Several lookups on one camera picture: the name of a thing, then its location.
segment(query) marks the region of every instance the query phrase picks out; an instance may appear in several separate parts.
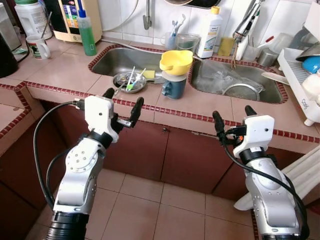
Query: faucet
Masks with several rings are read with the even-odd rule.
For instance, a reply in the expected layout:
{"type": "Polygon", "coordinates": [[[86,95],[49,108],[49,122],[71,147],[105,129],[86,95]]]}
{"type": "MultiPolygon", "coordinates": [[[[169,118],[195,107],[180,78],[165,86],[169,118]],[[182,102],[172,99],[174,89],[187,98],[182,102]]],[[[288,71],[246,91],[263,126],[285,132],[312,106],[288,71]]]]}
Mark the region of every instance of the faucet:
{"type": "Polygon", "coordinates": [[[143,26],[145,30],[148,30],[152,25],[150,17],[150,0],[146,0],[146,15],[143,15],[143,26]]]}
{"type": "Polygon", "coordinates": [[[242,56],[244,55],[244,52],[246,50],[246,47],[248,45],[248,34],[252,33],[254,30],[254,27],[257,23],[260,9],[262,2],[265,0],[252,0],[248,9],[246,10],[246,13],[244,15],[243,20],[238,25],[238,27],[235,29],[233,33],[234,42],[236,44],[235,51],[232,57],[232,65],[235,67],[235,63],[239,60],[241,60],[242,56]]]}

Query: white dish drying rack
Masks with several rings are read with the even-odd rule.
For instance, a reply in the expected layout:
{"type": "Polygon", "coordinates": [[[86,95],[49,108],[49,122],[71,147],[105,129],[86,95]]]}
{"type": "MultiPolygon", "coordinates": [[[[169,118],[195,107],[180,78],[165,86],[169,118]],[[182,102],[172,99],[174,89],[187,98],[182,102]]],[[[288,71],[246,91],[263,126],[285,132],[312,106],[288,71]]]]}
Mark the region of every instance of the white dish drying rack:
{"type": "Polygon", "coordinates": [[[278,57],[278,62],[306,116],[304,124],[311,126],[314,123],[320,123],[320,106],[316,101],[307,98],[307,95],[301,86],[304,80],[310,75],[303,69],[302,62],[296,60],[296,57],[302,52],[302,50],[284,48],[278,57]]]}

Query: sink basin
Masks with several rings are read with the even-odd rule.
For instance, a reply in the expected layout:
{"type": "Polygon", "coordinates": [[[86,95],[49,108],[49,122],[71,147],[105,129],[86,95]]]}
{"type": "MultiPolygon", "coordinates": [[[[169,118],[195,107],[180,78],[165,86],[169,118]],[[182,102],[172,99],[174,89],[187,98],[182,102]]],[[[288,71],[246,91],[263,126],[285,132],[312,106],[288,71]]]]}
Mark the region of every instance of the sink basin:
{"type": "MultiPolygon", "coordinates": [[[[228,70],[231,69],[231,66],[229,63],[223,63],[223,62],[219,62],[219,63],[222,64],[224,67],[226,67],[228,70]]],[[[214,92],[212,90],[212,89],[218,88],[216,84],[219,84],[218,83],[219,81],[213,81],[211,78],[207,78],[207,79],[200,78],[201,65],[202,65],[201,61],[196,61],[194,63],[192,77],[191,77],[191,85],[195,89],[202,92],[212,93],[212,94],[221,94],[221,92],[218,92],[218,91],[214,92]]],[[[204,65],[203,68],[208,68],[203,70],[205,70],[206,72],[212,71],[212,73],[214,74],[212,68],[210,68],[209,66],[204,65]]],[[[255,81],[256,83],[263,85],[265,90],[260,92],[259,94],[260,102],[278,104],[283,100],[276,82],[261,76],[261,73],[265,72],[264,70],[257,67],[253,67],[253,66],[237,65],[234,71],[243,78],[248,78],[252,81],[255,81]]]]}
{"type": "Polygon", "coordinates": [[[133,66],[135,71],[140,72],[144,68],[155,70],[155,76],[161,76],[159,62],[161,54],[148,53],[128,48],[113,48],[109,50],[93,67],[96,74],[115,76],[122,72],[131,72],[133,66]]]}

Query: stainless steel sink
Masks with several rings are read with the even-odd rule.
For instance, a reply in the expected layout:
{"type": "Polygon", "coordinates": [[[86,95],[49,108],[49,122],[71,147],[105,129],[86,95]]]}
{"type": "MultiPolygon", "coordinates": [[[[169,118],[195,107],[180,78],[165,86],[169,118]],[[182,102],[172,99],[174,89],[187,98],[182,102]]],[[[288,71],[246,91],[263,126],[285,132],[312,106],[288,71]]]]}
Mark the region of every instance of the stainless steel sink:
{"type": "MultiPolygon", "coordinates": [[[[231,69],[230,64],[223,63],[223,62],[219,62],[219,63],[223,64],[223,66],[228,70],[231,69]]],[[[192,70],[192,77],[191,77],[191,85],[195,87],[197,90],[200,90],[202,92],[222,94],[221,92],[218,92],[218,91],[217,92],[212,91],[212,89],[215,89],[216,85],[219,84],[217,81],[213,81],[210,78],[208,79],[205,79],[203,77],[200,78],[201,65],[202,65],[201,61],[196,61],[194,63],[193,70],[192,70]]],[[[205,69],[206,72],[213,71],[213,69],[210,68],[207,64],[204,64],[202,68],[208,68],[208,69],[205,69]]],[[[260,92],[259,94],[260,102],[276,104],[276,103],[280,103],[283,100],[282,95],[279,92],[279,89],[277,87],[277,84],[274,81],[261,76],[261,73],[265,72],[264,70],[253,67],[253,66],[237,65],[235,72],[243,78],[248,78],[250,80],[255,81],[256,83],[263,85],[265,90],[260,92]]]]}
{"type": "Polygon", "coordinates": [[[109,50],[93,67],[96,74],[115,76],[122,72],[131,72],[133,66],[135,71],[155,70],[155,76],[161,76],[159,62],[161,54],[148,53],[128,48],[114,48],[109,50]]]}

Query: white plastic bottle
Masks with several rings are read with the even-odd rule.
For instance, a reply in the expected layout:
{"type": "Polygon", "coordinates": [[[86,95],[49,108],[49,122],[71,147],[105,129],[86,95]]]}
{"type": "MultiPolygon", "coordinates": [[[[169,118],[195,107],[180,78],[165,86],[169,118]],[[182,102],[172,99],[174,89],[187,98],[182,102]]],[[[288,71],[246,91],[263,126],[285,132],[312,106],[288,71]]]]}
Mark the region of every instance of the white plastic bottle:
{"type": "Polygon", "coordinates": [[[215,43],[222,24],[222,17],[219,15],[220,8],[213,6],[211,12],[205,16],[202,22],[201,40],[196,49],[196,54],[202,58],[210,58],[214,53],[215,43]]]}
{"type": "MultiPolygon", "coordinates": [[[[47,23],[47,17],[44,8],[40,3],[38,3],[38,0],[14,1],[16,4],[14,9],[27,37],[30,35],[42,34],[47,23]]],[[[51,36],[52,32],[49,26],[47,26],[43,37],[44,39],[49,39],[51,36]]]]}

